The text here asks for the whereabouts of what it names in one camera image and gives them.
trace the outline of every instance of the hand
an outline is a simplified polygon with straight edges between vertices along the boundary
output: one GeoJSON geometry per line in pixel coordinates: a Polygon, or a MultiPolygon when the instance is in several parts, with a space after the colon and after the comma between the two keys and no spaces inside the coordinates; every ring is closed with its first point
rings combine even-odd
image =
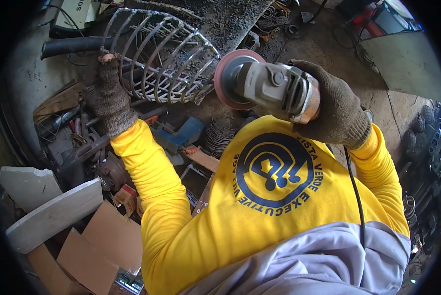
{"type": "Polygon", "coordinates": [[[370,136],[371,122],[350,86],[311,62],[292,59],[288,64],[316,78],[321,92],[319,117],[305,125],[295,124],[293,131],[326,144],[345,145],[349,150],[360,148],[370,136]]]}
{"type": "Polygon", "coordinates": [[[108,53],[98,60],[88,66],[83,99],[103,119],[107,135],[115,138],[135,124],[137,115],[130,109],[130,97],[120,84],[117,58],[108,53]]]}

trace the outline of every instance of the yellow long-sleeve shirt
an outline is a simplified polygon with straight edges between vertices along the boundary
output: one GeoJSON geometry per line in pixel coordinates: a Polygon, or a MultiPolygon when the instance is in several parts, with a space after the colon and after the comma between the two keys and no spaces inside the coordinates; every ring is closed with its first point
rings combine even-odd
{"type": "MultiPolygon", "coordinates": [[[[148,293],[177,294],[215,270],[336,221],[360,223],[348,171],[325,144],[272,116],[242,128],[224,151],[209,205],[191,218],[185,188],[147,124],[111,141],[140,194],[148,293]]],[[[376,125],[351,151],[365,222],[409,236],[401,186],[376,125]]]]}

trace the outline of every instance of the grinding disc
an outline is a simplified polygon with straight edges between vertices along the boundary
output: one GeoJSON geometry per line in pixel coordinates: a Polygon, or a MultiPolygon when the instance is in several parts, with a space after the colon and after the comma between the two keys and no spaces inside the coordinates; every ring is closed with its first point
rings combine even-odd
{"type": "Polygon", "coordinates": [[[241,56],[252,57],[256,59],[258,62],[265,62],[265,60],[258,53],[247,49],[237,49],[235,51],[228,53],[220,60],[214,72],[214,89],[219,99],[223,103],[225,103],[228,107],[232,109],[246,110],[253,108],[256,104],[236,102],[235,100],[232,100],[231,98],[228,97],[228,94],[224,91],[224,88],[222,87],[222,73],[224,71],[224,68],[233,59],[241,56]]]}

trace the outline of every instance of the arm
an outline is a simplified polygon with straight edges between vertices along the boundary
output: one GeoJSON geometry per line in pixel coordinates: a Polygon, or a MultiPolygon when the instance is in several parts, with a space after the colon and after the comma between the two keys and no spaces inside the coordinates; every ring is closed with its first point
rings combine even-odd
{"type": "Polygon", "coordinates": [[[383,206],[393,230],[409,236],[401,198],[402,189],[394,163],[386,149],[381,130],[375,124],[372,126],[373,130],[365,144],[350,151],[357,178],[371,190],[383,206]]]}
{"type": "Polygon", "coordinates": [[[146,281],[155,280],[150,274],[158,256],[191,220],[186,189],[144,121],[138,120],[113,138],[111,145],[122,157],[142,200],[142,275],[146,281]]]}
{"type": "Polygon", "coordinates": [[[409,236],[401,186],[394,164],[386,150],[383,134],[371,124],[350,86],[318,65],[291,60],[290,64],[319,81],[319,117],[306,125],[294,125],[302,136],[323,143],[344,145],[351,152],[357,178],[367,186],[383,207],[393,230],[409,236]]]}
{"type": "Polygon", "coordinates": [[[155,142],[148,125],[130,109],[130,97],[120,84],[119,62],[113,54],[98,58],[97,71],[85,73],[83,99],[100,117],[111,145],[129,171],[140,194],[142,217],[142,273],[153,284],[154,266],[176,234],[191,220],[185,187],[155,142]]]}

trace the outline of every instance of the welded metal cage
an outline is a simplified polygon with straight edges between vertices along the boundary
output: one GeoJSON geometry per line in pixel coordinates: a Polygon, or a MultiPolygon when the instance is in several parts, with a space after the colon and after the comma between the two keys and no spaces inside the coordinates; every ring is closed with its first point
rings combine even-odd
{"type": "Polygon", "coordinates": [[[124,84],[133,98],[157,103],[201,103],[213,89],[209,81],[221,59],[197,29],[179,18],[129,8],[112,16],[101,52],[120,58],[119,76],[129,81],[124,84]],[[113,38],[109,50],[107,38],[113,38]]]}

